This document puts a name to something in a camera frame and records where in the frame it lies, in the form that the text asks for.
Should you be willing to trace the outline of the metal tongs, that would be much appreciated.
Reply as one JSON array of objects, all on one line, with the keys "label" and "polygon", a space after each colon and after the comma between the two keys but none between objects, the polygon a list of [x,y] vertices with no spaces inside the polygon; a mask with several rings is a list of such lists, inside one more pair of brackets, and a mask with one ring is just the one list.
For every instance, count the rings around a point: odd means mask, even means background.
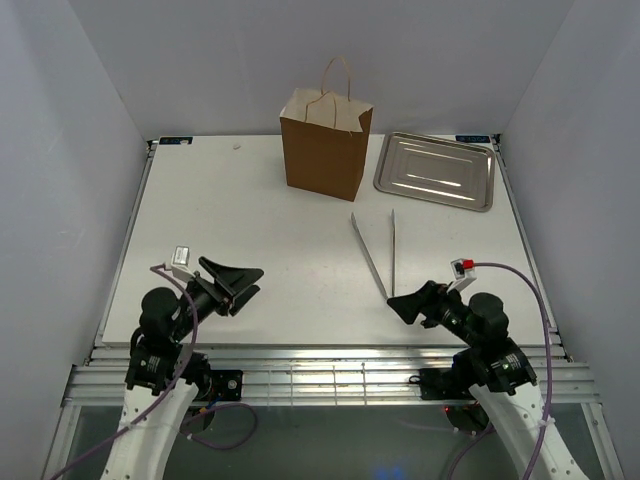
[{"label": "metal tongs", "polygon": [[397,214],[391,209],[386,215],[386,223],[381,231],[382,238],[376,246],[378,259],[370,248],[368,238],[363,234],[355,212],[349,216],[350,226],[369,273],[384,302],[396,295],[397,290]]}]

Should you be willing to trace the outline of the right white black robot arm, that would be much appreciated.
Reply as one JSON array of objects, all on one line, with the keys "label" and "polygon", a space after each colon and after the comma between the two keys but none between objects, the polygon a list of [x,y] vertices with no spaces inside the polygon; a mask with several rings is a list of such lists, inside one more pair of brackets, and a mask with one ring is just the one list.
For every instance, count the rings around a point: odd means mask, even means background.
[{"label": "right white black robot arm", "polygon": [[474,399],[487,415],[522,479],[585,479],[550,414],[527,356],[511,339],[502,300],[490,293],[467,303],[445,284],[429,281],[387,305],[407,325],[419,316],[425,328],[443,327],[467,348],[448,369],[423,368],[413,378],[441,399]]}]

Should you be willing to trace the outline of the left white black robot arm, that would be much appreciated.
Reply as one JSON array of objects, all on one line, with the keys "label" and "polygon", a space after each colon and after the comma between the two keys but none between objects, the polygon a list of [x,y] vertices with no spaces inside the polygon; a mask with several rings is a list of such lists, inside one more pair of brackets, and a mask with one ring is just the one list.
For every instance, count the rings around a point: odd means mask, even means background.
[{"label": "left white black robot arm", "polygon": [[242,371],[212,369],[195,344],[200,323],[212,314],[236,315],[258,293],[264,273],[205,257],[197,271],[188,264],[187,250],[178,248],[170,264],[151,269],[170,284],[141,300],[105,479],[162,478],[177,435],[206,428],[219,407],[242,404]]}]

